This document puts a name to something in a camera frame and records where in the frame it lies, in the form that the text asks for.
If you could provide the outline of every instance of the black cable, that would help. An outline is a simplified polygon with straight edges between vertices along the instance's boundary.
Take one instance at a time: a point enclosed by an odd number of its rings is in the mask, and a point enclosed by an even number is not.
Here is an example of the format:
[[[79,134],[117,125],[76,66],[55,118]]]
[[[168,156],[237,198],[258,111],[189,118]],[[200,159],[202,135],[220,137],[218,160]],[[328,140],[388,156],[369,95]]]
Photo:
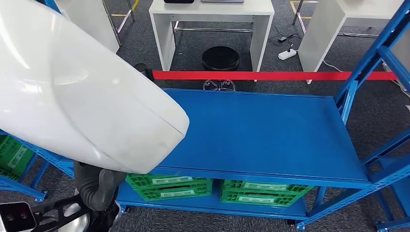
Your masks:
[[[294,44],[294,42],[291,41],[292,38],[297,38],[297,39],[300,39],[300,40],[302,39],[298,33],[294,33],[294,34],[285,36],[285,35],[283,35],[282,33],[279,32],[279,29],[278,29],[277,26],[275,26],[275,28],[276,28],[276,31],[278,32],[279,35],[273,36],[273,37],[268,39],[268,42],[273,44],[274,46],[278,46],[278,47],[283,46],[284,41],[279,42],[278,39],[275,39],[275,38],[278,38],[278,37],[286,37],[286,40],[288,41],[289,44]]]

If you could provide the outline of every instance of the white table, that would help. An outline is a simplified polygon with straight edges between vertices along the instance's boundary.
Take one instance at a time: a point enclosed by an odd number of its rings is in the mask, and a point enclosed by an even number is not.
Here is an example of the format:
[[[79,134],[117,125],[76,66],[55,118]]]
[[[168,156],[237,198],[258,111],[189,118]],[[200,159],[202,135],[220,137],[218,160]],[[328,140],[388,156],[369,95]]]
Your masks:
[[[342,26],[384,27],[401,3],[403,0],[319,1],[298,49],[303,71],[318,70]]]
[[[154,0],[149,14],[162,69],[169,71],[175,52],[172,21],[253,22],[250,58],[253,71],[258,72],[274,13],[271,0],[245,0],[244,3],[201,3],[195,0],[191,4]]]

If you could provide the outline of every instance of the white panel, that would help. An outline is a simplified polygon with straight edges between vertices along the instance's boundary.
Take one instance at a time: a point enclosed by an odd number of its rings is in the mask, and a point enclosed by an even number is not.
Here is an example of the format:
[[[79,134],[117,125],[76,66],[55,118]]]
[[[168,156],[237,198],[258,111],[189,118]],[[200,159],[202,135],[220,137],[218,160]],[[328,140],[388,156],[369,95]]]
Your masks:
[[[259,72],[264,58],[266,43],[269,37],[273,16],[256,15],[253,23],[253,35],[250,42],[250,60],[254,72]]]
[[[150,14],[155,41],[157,42],[162,70],[169,71],[175,52],[175,41],[171,16],[169,14]]]
[[[102,0],[55,0],[61,14],[113,52],[119,49]]]
[[[303,71],[320,67],[346,17],[335,0],[320,1],[300,43],[298,54]]]
[[[400,62],[410,71],[410,29],[407,29],[396,44],[392,47],[392,52]]]
[[[347,18],[391,19],[403,0],[336,0]]]

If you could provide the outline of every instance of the black device on table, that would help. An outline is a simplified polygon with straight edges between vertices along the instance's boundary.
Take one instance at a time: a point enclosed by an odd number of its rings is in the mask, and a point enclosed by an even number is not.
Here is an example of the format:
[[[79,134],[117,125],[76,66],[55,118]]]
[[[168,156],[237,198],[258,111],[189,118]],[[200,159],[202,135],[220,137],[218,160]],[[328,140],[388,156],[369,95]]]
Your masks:
[[[164,0],[165,3],[193,3],[194,0]]]

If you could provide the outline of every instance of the power strip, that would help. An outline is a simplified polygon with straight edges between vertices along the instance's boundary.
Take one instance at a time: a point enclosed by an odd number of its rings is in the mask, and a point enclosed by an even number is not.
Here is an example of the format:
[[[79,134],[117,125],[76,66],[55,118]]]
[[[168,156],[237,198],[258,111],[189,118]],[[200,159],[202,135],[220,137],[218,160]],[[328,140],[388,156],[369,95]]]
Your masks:
[[[296,55],[296,51],[293,49],[286,50],[284,52],[279,53],[278,57],[281,60],[286,60]]]

